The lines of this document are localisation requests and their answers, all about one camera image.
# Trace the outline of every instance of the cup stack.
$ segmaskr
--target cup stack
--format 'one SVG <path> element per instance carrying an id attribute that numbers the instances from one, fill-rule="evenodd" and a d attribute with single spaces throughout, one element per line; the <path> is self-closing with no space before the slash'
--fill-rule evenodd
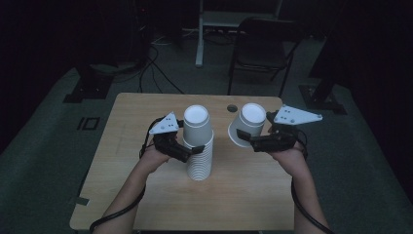
<path id="1" fill-rule="evenodd" d="M 192 155 L 187 162 L 187 174 L 194 180 L 204 180 L 212 167 L 213 130 L 207 109 L 191 105 L 184 113 L 183 142 L 188 148 L 204 145 L 204 151 Z"/>

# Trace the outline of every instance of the small hole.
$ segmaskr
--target small hole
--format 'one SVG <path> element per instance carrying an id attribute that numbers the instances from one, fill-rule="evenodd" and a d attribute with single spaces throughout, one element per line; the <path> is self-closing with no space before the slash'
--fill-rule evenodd
<path id="1" fill-rule="evenodd" d="M 238 107 L 235 104 L 229 104 L 227 106 L 227 110 L 231 113 L 237 112 Z"/>

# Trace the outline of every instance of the chair backrest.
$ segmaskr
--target chair backrest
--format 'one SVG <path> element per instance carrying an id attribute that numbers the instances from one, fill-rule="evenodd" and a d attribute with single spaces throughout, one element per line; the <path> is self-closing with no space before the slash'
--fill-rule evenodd
<path id="1" fill-rule="evenodd" d="M 295 43 L 300 42 L 306 36 L 302 25 L 298 22 L 262 18 L 244 19 L 237 32 L 239 36 L 246 33 L 254 37 Z"/>

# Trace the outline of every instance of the white bracket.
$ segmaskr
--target white bracket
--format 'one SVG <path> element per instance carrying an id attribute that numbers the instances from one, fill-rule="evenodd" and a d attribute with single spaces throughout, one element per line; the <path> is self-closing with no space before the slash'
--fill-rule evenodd
<path id="1" fill-rule="evenodd" d="M 322 115 L 310 113 L 291 106 L 283 105 L 274 118 L 274 123 L 285 125 L 300 125 L 321 121 Z"/>
<path id="2" fill-rule="evenodd" d="M 168 114 L 161 122 L 155 125 L 150 131 L 149 134 L 156 135 L 156 134 L 164 134 L 164 133 L 171 133 L 176 132 L 179 130 L 178 123 L 176 121 L 175 114 L 173 111 Z"/>

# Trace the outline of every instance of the gray carpet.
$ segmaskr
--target gray carpet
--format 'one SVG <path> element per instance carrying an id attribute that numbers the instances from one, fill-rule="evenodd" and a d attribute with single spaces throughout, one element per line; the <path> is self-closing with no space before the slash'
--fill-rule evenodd
<path id="1" fill-rule="evenodd" d="M 220 37 L 208 39 L 225 42 Z M 196 40 L 185 40 L 183 47 L 177 48 L 160 40 L 155 45 L 159 51 L 156 64 L 185 94 L 226 95 L 231 46 L 206 43 L 204 66 L 196 68 L 196 45 Z M 306 109 L 298 85 L 319 83 L 308 74 L 321 46 L 321 41 L 309 39 L 298 49 L 282 97 L 284 103 Z M 97 68 L 113 70 L 103 65 Z M 144 93 L 178 93 L 156 67 L 153 72 L 149 68 L 142 76 Z M 111 106 L 117 94 L 138 91 L 138 77 L 117 76 L 106 99 L 85 99 L 82 103 L 62 102 L 78 81 L 75 70 L 58 80 L 0 157 L 0 233 L 74 233 L 69 227 L 74 198 L 93 160 Z M 257 77 L 236 72 L 232 95 L 278 93 L 280 81 Z M 300 127 L 309 139 L 308 163 L 331 228 L 336 233 L 413 233 L 413 207 L 349 90 L 335 86 L 333 94 L 348 115 L 309 110 L 322 114 L 323 121 Z M 82 118 L 98 118 L 95 130 L 79 128 Z"/>

